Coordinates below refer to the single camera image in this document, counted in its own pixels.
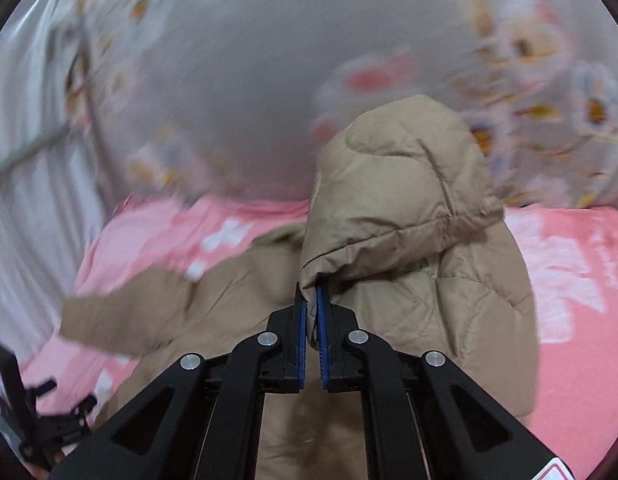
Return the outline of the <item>khaki padded jacket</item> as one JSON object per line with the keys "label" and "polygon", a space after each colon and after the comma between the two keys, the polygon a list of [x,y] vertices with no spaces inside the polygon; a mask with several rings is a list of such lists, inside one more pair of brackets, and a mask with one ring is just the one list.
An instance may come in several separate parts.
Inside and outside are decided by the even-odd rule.
{"label": "khaki padded jacket", "polygon": [[93,434],[181,356],[228,354],[301,297],[305,385],[266,395],[251,479],[371,479],[359,393],[322,385],[319,286],[395,350],[443,352],[527,428],[539,344],[525,260],[470,129],[413,96],[362,114],[323,146],[303,222],[262,234],[200,278],[151,266],[106,295],[65,302],[62,336],[138,359]]}

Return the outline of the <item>grey floral quilt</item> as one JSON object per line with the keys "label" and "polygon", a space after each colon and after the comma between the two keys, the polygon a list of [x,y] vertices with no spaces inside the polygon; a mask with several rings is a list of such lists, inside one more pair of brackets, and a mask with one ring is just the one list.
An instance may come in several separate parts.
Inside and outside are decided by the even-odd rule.
{"label": "grey floral quilt", "polygon": [[375,107],[457,112],[509,206],[618,207],[609,0],[59,0],[70,124],[116,197],[300,200]]}

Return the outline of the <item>silver satin bed sheet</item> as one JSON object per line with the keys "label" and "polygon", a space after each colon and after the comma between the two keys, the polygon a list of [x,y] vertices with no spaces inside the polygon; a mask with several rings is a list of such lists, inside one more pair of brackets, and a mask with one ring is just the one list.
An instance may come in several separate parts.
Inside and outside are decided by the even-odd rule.
{"label": "silver satin bed sheet", "polygon": [[0,342],[28,360],[112,200],[90,124],[78,0],[20,0],[0,31]]}

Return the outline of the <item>pink printed blanket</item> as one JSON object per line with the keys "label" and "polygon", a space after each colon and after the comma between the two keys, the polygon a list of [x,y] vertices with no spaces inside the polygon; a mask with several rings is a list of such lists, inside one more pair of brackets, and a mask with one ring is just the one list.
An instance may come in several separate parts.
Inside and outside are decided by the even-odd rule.
{"label": "pink printed blanket", "polygon": [[[85,253],[74,292],[106,294],[153,264],[200,278],[306,214],[305,203],[207,197],[184,207],[131,197]],[[618,438],[618,210],[530,207],[508,210],[506,221],[537,304],[533,433],[583,479]]]}

